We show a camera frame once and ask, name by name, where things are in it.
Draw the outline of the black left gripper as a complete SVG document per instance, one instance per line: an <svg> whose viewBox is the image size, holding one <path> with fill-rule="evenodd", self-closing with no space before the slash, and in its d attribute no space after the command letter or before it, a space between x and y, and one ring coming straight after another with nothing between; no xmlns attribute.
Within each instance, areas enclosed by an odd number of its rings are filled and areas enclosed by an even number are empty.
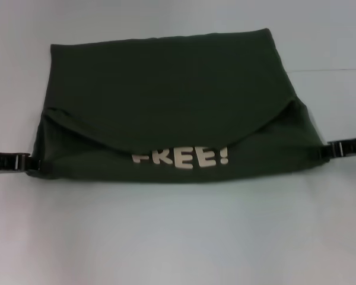
<svg viewBox="0 0 356 285"><path fill-rule="evenodd" d="M40 164L30 153L0 153L0 173L38 171Z"/></svg>

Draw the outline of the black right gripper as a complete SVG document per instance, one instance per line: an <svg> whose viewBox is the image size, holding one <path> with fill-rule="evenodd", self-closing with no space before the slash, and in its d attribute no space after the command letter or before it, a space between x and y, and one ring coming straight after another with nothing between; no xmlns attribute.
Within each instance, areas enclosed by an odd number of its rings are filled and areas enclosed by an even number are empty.
<svg viewBox="0 0 356 285"><path fill-rule="evenodd" d="M356 156L356 138L328 142L320 148L319 154L321 158Z"/></svg>

